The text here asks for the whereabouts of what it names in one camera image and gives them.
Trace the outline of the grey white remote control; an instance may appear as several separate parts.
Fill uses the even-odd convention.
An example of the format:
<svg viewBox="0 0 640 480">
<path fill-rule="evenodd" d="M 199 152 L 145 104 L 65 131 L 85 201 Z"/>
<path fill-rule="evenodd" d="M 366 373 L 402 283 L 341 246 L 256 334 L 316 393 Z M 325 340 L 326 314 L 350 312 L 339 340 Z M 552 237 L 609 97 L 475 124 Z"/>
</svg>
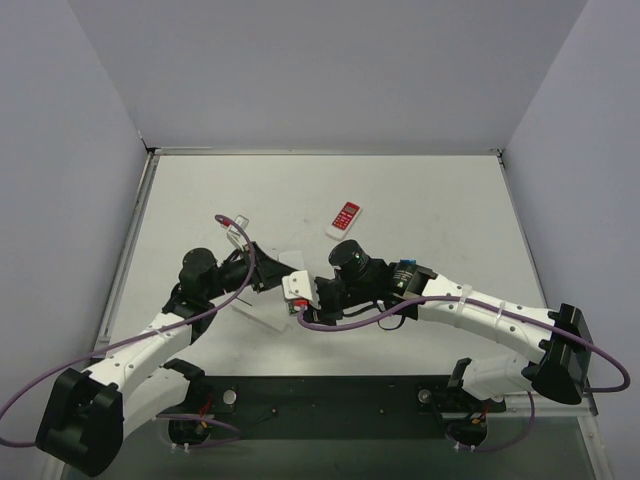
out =
<svg viewBox="0 0 640 480">
<path fill-rule="evenodd" d="M 290 250 L 281 252 L 278 261 L 287 266 L 292 272 L 304 271 L 307 269 L 303 253 L 300 250 Z"/>
</svg>

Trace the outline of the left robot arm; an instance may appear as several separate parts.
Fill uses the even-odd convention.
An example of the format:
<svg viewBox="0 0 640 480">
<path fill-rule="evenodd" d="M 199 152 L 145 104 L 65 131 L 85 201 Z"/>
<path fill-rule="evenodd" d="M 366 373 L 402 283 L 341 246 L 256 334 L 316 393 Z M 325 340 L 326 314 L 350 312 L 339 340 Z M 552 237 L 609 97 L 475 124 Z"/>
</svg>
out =
<svg viewBox="0 0 640 480">
<path fill-rule="evenodd" d="M 223 262 L 206 248 L 189 251 L 168 302 L 141 340 L 120 342 L 103 360 L 58 376 L 36 447 L 87 475 L 102 473 L 119 453 L 125 423 L 133 418 L 126 402 L 171 356 L 206 332 L 216 315 L 214 300 L 242 286 L 256 292 L 278 287 L 301 267 L 271 258 L 257 244 L 234 250 Z"/>
</svg>

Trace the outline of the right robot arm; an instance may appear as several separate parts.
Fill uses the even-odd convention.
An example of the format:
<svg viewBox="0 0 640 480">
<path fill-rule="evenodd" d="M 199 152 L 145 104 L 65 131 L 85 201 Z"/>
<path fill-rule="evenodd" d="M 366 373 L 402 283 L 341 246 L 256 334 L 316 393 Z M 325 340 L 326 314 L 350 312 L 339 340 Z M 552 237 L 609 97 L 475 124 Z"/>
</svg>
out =
<svg viewBox="0 0 640 480">
<path fill-rule="evenodd" d="M 310 319 L 337 326 L 348 309 L 381 303 L 392 315 L 454 327 L 507 348 L 505 355 L 456 362 L 449 378 L 477 400 L 534 391 L 565 405 L 586 392 L 592 337 L 582 311 L 530 308 L 482 294 L 413 260 L 387 263 L 355 240 L 329 254 L 334 276 L 317 277 L 318 304 Z"/>
</svg>

